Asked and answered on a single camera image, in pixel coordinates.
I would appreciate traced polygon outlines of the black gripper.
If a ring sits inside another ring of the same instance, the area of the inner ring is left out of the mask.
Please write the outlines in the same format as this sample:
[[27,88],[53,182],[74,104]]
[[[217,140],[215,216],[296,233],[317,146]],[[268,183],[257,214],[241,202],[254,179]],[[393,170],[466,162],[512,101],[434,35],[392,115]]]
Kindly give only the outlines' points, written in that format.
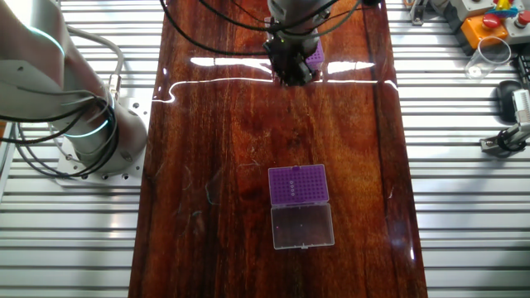
[[[278,34],[267,34],[263,48],[280,84],[302,86],[314,79],[320,67],[320,39],[284,39]],[[291,58],[303,58],[298,64],[287,64]]]

